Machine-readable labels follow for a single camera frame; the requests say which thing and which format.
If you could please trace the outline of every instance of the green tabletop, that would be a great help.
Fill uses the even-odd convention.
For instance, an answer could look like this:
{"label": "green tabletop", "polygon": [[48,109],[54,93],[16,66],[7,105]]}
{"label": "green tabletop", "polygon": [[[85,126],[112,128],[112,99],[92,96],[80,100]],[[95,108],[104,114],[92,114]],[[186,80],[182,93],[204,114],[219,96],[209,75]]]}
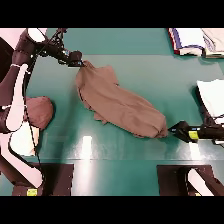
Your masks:
{"label": "green tabletop", "polygon": [[[54,31],[49,29],[47,35]],[[168,127],[180,120],[202,124],[193,91],[196,81],[223,77],[222,59],[174,55],[162,28],[71,28],[64,39],[66,48],[82,51],[83,59],[94,66],[111,65],[120,86],[150,101],[166,116]],[[40,158],[75,164],[72,195],[158,195],[157,164],[211,164],[224,183],[224,149],[209,140],[199,142],[196,161],[189,144],[171,135],[139,139],[113,124],[95,121],[78,98],[77,71],[40,57],[27,90],[30,97],[48,96],[54,103],[54,119],[41,134]],[[0,195],[9,194],[1,187],[5,185],[2,176]]]}

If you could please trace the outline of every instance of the brown fabric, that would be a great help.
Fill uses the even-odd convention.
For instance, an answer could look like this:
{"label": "brown fabric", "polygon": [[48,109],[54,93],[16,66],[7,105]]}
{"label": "brown fabric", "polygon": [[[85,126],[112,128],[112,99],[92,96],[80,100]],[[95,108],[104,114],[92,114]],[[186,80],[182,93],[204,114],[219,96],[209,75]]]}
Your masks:
{"label": "brown fabric", "polygon": [[41,130],[45,129],[54,113],[51,100],[46,96],[26,97],[26,105],[31,125]]}
{"label": "brown fabric", "polygon": [[165,116],[143,97],[119,87],[111,66],[84,64],[76,75],[77,91],[86,108],[95,111],[96,120],[113,123],[134,136],[167,136]]}

